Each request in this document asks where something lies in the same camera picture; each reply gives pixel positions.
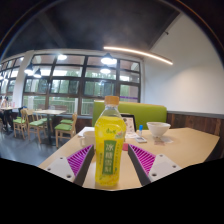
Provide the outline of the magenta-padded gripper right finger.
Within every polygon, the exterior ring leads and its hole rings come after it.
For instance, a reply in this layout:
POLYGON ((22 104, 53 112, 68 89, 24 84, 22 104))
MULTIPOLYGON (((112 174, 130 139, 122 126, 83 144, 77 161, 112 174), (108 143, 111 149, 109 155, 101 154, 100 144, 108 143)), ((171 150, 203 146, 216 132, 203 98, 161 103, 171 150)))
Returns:
POLYGON ((135 145, 128 145, 128 155, 142 186, 181 170, 164 154, 154 155, 135 145))

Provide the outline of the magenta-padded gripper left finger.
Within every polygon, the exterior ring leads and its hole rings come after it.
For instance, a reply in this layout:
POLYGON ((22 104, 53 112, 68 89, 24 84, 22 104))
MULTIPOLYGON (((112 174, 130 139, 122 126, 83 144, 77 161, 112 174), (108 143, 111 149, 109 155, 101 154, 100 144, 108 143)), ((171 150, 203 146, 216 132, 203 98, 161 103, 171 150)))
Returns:
POLYGON ((68 157, 57 158, 45 170, 82 186, 93 156, 94 145, 89 145, 68 157))

